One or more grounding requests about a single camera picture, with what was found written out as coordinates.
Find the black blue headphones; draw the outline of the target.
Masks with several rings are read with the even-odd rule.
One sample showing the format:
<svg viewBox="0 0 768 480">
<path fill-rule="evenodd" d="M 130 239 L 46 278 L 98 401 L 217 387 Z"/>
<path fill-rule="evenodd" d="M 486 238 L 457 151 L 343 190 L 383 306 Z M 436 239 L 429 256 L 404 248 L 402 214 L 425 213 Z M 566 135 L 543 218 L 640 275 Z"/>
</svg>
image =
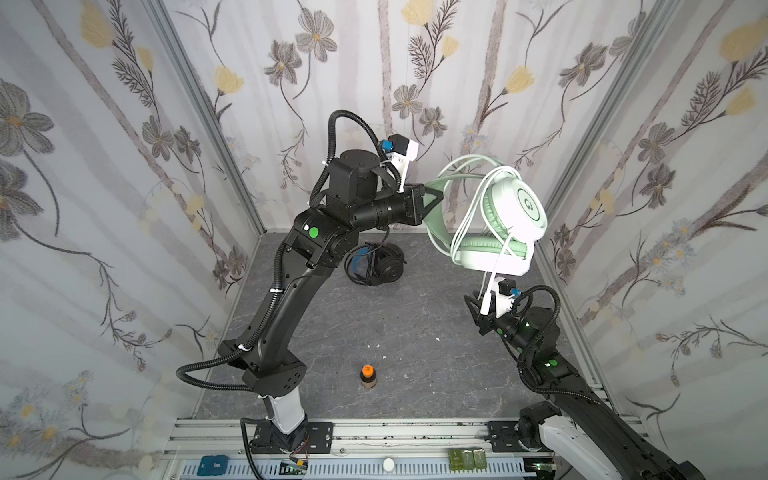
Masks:
<svg viewBox="0 0 768 480">
<path fill-rule="evenodd" d="M 374 287 L 398 281 L 406 263 L 399 246 L 367 242 L 347 255 L 344 271 L 354 284 Z"/>
</svg>

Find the mint green headphones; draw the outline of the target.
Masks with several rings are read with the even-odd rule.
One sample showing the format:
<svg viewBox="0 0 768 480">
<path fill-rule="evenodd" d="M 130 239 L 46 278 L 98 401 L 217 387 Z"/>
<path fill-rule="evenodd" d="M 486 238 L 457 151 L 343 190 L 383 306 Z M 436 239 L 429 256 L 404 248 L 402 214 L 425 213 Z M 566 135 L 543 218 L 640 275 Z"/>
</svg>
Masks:
<svg viewBox="0 0 768 480">
<path fill-rule="evenodd" d="M 450 187 L 463 180 L 476 180 L 477 189 L 458 226 L 450 228 L 441 202 Z M 426 186 L 443 194 L 423 221 L 438 252 L 468 270 L 511 276 L 528 272 L 535 242 L 545 235 L 548 219 L 540 200 L 515 168 L 485 155 L 464 155 L 451 161 Z"/>
</svg>

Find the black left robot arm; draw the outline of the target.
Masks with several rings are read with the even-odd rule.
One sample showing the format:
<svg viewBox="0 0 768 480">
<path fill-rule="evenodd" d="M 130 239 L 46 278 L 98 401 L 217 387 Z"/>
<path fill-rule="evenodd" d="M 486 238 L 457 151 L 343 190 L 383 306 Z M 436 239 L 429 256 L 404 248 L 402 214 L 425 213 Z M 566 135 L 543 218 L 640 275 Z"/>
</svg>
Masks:
<svg viewBox="0 0 768 480">
<path fill-rule="evenodd" d="M 417 226 L 432 208 L 424 201 L 424 185 L 404 181 L 414 158 L 397 152 L 379 158 L 356 149 L 333 159 L 320 201 L 296 216 L 278 247 L 273 284 L 259 311 L 237 339 L 218 349 L 243 370 L 245 389 L 264 399 L 273 429 L 285 437 L 307 423 L 298 392 L 307 368 L 288 346 L 315 294 L 361 233 Z"/>
</svg>

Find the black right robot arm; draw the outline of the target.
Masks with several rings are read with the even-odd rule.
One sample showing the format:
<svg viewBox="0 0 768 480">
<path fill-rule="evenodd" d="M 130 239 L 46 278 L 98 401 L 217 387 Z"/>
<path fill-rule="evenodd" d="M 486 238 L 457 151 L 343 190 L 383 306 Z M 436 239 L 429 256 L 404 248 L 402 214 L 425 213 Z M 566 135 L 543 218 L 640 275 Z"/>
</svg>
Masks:
<svg viewBox="0 0 768 480">
<path fill-rule="evenodd" d="M 518 376 L 542 401 L 521 410 L 521 447 L 546 448 L 586 479 L 700 479 L 691 462 L 677 462 L 625 422 L 557 349 L 561 301 L 537 285 L 512 298 L 503 313 L 501 294 L 467 295 L 464 302 L 482 335 L 495 333 L 514 360 Z"/>
</svg>

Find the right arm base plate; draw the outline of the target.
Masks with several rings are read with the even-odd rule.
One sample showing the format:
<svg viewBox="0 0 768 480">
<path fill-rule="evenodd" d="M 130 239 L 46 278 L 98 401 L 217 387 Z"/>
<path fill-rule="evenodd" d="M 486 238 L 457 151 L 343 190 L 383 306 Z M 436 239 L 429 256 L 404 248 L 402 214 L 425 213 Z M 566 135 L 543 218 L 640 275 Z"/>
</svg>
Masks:
<svg viewBox="0 0 768 480">
<path fill-rule="evenodd" d="M 494 453 L 552 453 L 543 443 L 542 424 L 523 419 L 489 421 L 486 426 L 485 439 Z"/>
</svg>

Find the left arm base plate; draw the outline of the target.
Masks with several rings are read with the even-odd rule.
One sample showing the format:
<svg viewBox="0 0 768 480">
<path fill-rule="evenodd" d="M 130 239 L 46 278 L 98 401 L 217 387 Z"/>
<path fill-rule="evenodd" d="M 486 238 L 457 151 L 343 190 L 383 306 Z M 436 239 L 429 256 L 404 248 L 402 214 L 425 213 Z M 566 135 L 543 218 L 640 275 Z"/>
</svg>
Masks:
<svg viewBox="0 0 768 480">
<path fill-rule="evenodd" d="M 253 454 L 329 454 L 333 432 L 332 422 L 304 421 L 287 434 L 271 421 L 260 420 L 255 423 L 255 432 L 248 435 L 248 446 Z"/>
</svg>

